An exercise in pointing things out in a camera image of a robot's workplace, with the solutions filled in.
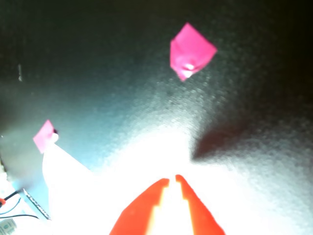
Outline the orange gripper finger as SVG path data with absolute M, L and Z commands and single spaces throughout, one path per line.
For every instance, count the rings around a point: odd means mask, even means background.
M 195 235 L 225 235 L 224 230 L 183 176 L 176 175 L 176 181 L 181 184 L 183 199 L 189 203 L 193 233 Z
M 110 234 L 146 234 L 153 207 L 160 203 L 162 191 L 168 185 L 169 179 L 163 178 L 143 191 L 123 210 Z

